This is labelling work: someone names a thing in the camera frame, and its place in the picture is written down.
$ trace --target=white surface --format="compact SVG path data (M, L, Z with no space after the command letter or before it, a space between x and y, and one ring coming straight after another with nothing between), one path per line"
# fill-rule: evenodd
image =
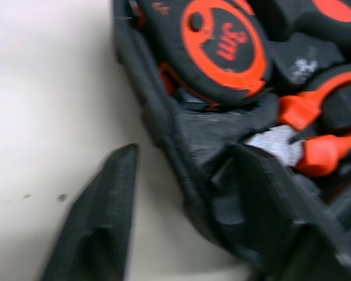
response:
M0 1L0 281L37 280L71 202L131 142L141 160L128 280L245 280L247 266L185 219L112 58L109 10L106 0Z

